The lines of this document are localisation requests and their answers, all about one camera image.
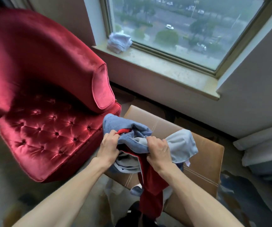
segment person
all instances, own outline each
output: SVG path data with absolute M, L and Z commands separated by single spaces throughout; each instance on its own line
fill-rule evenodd
M 69 227 L 98 178 L 115 162 L 119 135 L 115 130 L 106 133 L 97 156 L 80 173 L 45 198 L 13 227 Z M 172 163 L 166 140 L 147 137 L 148 162 L 173 188 L 195 227 L 243 226 L 222 204 L 192 182 Z

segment window sill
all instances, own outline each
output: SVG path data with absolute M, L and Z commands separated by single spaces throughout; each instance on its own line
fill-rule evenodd
M 102 45 L 93 46 L 93 48 L 96 49 L 97 52 L 106 53 L 127 61 L 130 64 L 149 70 L 167 81 L 197 92 L 210 99 L 216 101 L 220 99 L 220 95 L 216 92 L 218 80 L 212 76 L 163 60 L 132 47 L 120 54 L 108 50 L 106 42 Z

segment hand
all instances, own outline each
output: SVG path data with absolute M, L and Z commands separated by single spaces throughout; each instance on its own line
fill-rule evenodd
M 119 150 L 116 147 L 120 135 L 116 133 L 117 131 L 111 130 L 110 133 L 104 135 L 97 153 L 97 158 L 107 169 L 115 162 L 119 155 Z
M 153 169 L 161 174 L 173 164 L 168 142 L 165 139 L 157 139 L 155 136 L 147 137 L 147 141 L 149 148 L 147 160 Z

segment forearm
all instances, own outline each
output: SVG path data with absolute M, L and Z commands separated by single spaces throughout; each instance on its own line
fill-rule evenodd
M 162 177 L 176 192 L 195 227 L 243 226 L 222 204 L 170 165 L 161 172 Z
M 14 227 L 71 226 L 91 188 L 106 170 L 97 158 L 22 217 Z

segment window glass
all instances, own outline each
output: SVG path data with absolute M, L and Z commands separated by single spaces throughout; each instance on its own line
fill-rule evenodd
M 112 0 L 117 32 L 216 70 L 264 0 Z

